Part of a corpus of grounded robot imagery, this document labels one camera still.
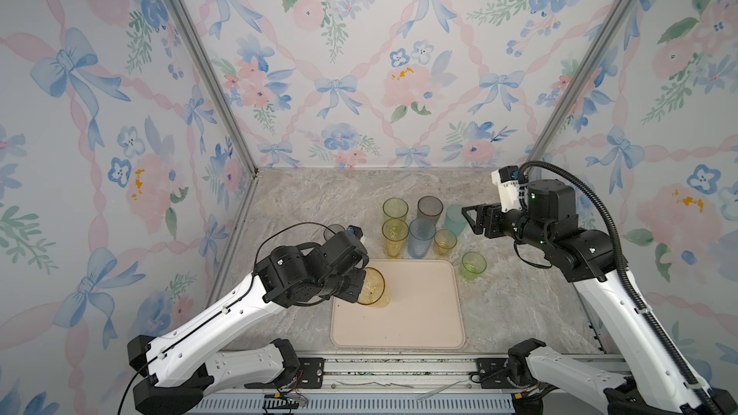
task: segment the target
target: wallpaper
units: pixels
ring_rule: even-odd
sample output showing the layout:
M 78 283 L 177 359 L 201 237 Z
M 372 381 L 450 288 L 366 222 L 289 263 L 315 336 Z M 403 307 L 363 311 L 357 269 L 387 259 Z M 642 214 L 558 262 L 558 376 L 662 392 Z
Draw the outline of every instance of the wallpaper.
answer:
M 246 174 L 161 0 L 2 16 L 0 413 L 114 413 L 126 343 L 205 308 Z
M 639 0 L 544 157 L 603 199 L 664 328 L 699 373 L 733 393 L 736 61 L 738 0 Z M 604 230 L 588 199 L 578 194 L 577 204 L 586 227 Z
M 522 161 L 614 0 L 183 1 L 258 166 L 346 168 Z

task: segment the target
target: metal frame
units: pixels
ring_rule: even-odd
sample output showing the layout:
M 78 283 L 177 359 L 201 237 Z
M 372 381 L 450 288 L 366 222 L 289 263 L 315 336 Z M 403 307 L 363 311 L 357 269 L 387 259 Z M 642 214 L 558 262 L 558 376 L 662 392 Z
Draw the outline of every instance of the metal frame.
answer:
M 587 82 L 592 77 L 597 65 L 610 47 L 616 33 L 627 21 L 627 15 L 631 13 L 637 2 L 638 0 L 615 1 L 615 4 L 610 9 L 610 13 L 607 14 L 604 22 L 602 23 L 602 29 L 585 53 L 585 57 L 582 59 L 579 69 L 577 69 L 574 77 L 572 77 L 569 88 L 567 88 L 561 96 L 558 106 L 549 117 L 549 121 L 546 122 L 546 125 L 543 127 L 543 131 L 541 131 L 538 141 L 536 141 L 536 144 L 533 146 L 533 150 L 530 151 L 528 156 L 529 161 L 540 161 L 542 159 L 543 154 L 546 153 L 546 150 L 549 147 L 549 144 L 554 139 L 559 128 L 571 111 L 572 105 L 587 85 Z
M 200 38 L 197 35 L 192 17 L 184 6 L 185 2 L 183 0 L 164 0 L 164 2 L 165 5 L 167 5 L 169 12 L 172 14 L 175 25 L 180 30 L 182 41 L 184 42 L 187 50 L 189 50 L 195 66 L 203 76 L 203 85 L 208 89 L 208 93 L 213 100 L 213 104 L 216 106 L 218 114 L 220 114 L 223 119 L 226 131 L 233 140 L 236 152 L 241 157 L 241 160 L 246 164 L 249 176 L 252 179 L 255 178 L 257 169 L 254 159 L 249 153 L 249 148 L 246 145 L 244 135 L 238 128 L 238 123 L 233 116 L 233 111 L 231 111 L 223 91 L 220 88 L 220 84 L 218 84 L 216 72 L 213 69 L 213 66 L 209 63 L 208 54 L 205 52 L 202 41 L 200 41 Z

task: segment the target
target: green plastic cup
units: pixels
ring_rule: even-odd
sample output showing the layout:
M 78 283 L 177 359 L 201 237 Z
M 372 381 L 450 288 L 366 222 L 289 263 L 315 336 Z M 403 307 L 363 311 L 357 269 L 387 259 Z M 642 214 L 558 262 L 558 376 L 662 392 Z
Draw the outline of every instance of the green plastic cup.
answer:
M 459 275 L 466 281 L 474 281 L 487 269 L 487 260 L 477 252 L 466 252 L 461 258 Z

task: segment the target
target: beige tray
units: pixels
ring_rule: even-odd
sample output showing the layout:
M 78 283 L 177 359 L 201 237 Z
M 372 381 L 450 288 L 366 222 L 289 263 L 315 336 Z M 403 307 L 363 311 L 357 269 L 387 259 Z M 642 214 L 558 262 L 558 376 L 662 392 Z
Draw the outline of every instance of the beige tray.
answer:
M 331 341 L 352 348 L 458 349 L 464 324 L 455 269 L 444 260 L 372 259 L 392 300 L 373 308 L 334 299 Z

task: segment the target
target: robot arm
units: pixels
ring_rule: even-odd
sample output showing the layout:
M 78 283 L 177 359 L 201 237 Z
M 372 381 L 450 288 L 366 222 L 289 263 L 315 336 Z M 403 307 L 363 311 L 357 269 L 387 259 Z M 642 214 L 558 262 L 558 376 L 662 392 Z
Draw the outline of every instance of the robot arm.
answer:
M 578 187 L 586 187 L 577 183 L 573 175 L 548 163 L 526 163 L 521 169 L 530 166 L 542 166 Z M 509 236 L 516 245 L 528 244 L 543 251 L 544 258 L 564 274 L 602 319 L 632 372 L 632 379 L 603 372 L 531 339 L 510 349 L 513 381 L 521 385 L 536 381 L 555 385 L 603 413 L 718 414 L 736 410 L 730 394 L 711 388 L 663 332 L 642 300 L 632 272 L 622 266 L 618 269 L 610 235 L 578 227 L 571 186 L 559 180 L 533 181 L 527 184 L 526 204 L 527 180 L 519 175 L 516 166 L 493 171 L 492 182 L 500 191 L 499 204 L 462 210 L 473 232 L 490 239 Z M 593 202 L 598 200 L 588 191 Z M 476 211 L 475 218 L 470 211 Z
M 144 376 L 134 387 L 136 410 L 180 415 L 204 395 L 236 384 L 288 385 L 300 365 L 289 341 L 243 352 L 218 350 L 288 307 L 312 306 L 332 296 L 355 303 L 364 283 L 362 268 L 369 262 L 361 239 L 361 228 L 349 226 L 323 245 L 277 247 L 237 287 L 186 324 L 160 337 L 134 338 L 128 343 L 129 363 Z M 321 300 L 305 303 L 315 296 Z

